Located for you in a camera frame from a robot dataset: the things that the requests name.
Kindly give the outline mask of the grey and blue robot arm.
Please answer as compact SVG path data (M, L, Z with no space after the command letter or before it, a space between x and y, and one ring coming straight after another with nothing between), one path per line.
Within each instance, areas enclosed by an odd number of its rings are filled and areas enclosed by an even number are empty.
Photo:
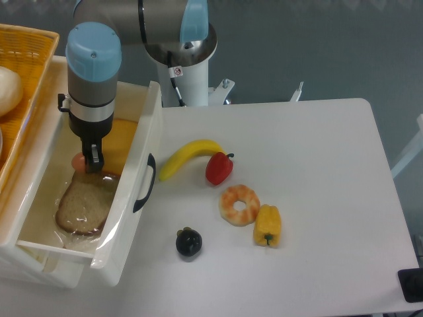
M84 171L104 166L102 140L112 129L122 46L205 40L207 1L78 1L65 48L67 94L58 108L82 143Z

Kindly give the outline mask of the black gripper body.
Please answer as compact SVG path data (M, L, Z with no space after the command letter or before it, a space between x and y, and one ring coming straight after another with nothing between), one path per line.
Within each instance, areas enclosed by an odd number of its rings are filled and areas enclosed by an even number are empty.
M112 129L115 100L91 107L78 103L69 94L58 94L58 110L67 113L71 131L82 142L83 152L102 151L102 139Z

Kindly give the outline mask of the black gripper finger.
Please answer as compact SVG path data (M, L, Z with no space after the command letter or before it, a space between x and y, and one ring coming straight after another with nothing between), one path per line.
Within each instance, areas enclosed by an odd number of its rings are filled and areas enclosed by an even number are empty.
M85 172L92 172L93 154L91 151L91 143L89 141L82 140L82 154L85 160Z
M100 172L104 166L104 156L102 153L102 143L91 145L89 159L89 172Z

